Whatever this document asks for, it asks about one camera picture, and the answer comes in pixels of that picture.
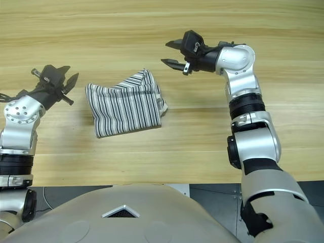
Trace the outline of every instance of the floor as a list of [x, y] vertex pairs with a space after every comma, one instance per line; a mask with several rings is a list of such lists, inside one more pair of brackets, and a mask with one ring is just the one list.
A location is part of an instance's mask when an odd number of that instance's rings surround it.
[[[324, 222], [324, 181], [300, 182], [299, 184]], [[79, 195], [104, 187], [109, 186], [46, 187], [45, 195], [48, 203], [55, 208]], [[36, 217], [39, 217], [50, 209], [43, 199], [43, 188], [33, 187], [32, 189], [37, 192]], [[253, 238], [248, 235], [247, 228], [239, 215], [240, 184], [191, 184], [190, 197], [200, 203], [242, 243], [253, 242]]]

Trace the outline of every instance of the cable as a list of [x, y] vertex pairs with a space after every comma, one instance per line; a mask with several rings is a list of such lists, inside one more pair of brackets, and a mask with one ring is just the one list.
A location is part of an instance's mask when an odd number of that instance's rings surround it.
[[[39, 89], [39, 90], [27, 92], [24, 95], [31, 95], [31, 94], [35, 94], [35, 93], [38, 93], [38, 92], [43, 92], [43, 91], [46, 91], [46, 90], [47, 89]], [[21, 96], [10, 97], [9, 95], [0, 93], [0, 102], [1, 103], [8, 103], [8, 102], [11, 102], [13, 100], [18, 100], [19, 98], [21, 98]]]
[[43, 209], [43, 210], [37, 210], [36, 213], [37, 212], [44, 212], [44, 211], [47, 211], [47, 210], [51, 210], [51, 208], [47, 208], [47, 209]]
[[44, 198], [44, 201], [46, 202], [47, 206], [49, 206], [50, 209], [53, 209], [53, 207], [49, 204], [49, 202], [47, 201], [47, 199], [45, 197], [45, 187], [43, 187], [43, 198]]

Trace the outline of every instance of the striped cloth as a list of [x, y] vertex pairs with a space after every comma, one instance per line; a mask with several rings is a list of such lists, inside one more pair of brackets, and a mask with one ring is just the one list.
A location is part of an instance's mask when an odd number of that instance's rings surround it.
[[168, 108], [147, 69], [112, 88], [88, 84], [86, 96], [97, 138], [161, 126], [161, 116]]

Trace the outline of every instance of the wooden table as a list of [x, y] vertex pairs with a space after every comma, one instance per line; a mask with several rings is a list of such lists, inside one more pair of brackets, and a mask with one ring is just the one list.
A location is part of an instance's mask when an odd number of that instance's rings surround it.
[[[0, 0], [1, 93], [32, 90], [34, 67], [70, 65], [67, 76], [80, 73], [68, 95], [75, 104], [56, 104], [37, 130], [35, 186], [240, 181], [227, 158], [224, 78], [183, 76], [160, 62], [183, 60], [164, 44], [189, 29], [210, 46], [235, 41], [254, 48], [281, 167], [297, 180], [324, 179], [321, 0]], [[169, 105], [162, 128], [95, 138], [85, 85], [113, 86], [143, 67]]]

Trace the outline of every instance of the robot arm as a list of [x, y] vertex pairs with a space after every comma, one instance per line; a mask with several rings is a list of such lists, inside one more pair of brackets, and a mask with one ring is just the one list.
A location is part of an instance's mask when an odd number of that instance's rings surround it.
[[36, 128], [56, 102], [73, 104], [65, 95], [75, 86], [78, 73], [64, 86], [69, 68], [47, 65], [42, 73], [33, 69], [32, 74], [39, 78], [33, 91], [22, 90], [13, 98], [2, 95], [0, 101], [8, 104], [4, 109], [6, 125], [0, 134], [0, 239], [34, 218], [36, 193], [27, 187], [33, 180]]
[[226, 79], [232, 119], [228, 157], [242, 170], [241, 217], [255, 242], [321, 242], [324, 226], [315, 209], [293, 177], [278, 166], [281, 146], [253, 72], [253, 49], [233, 42], [211, 48], [192, 30], [166, 46], [180, 50], [187, 61], [162, 59], [169, 67], [184, 75], [203, 70]]

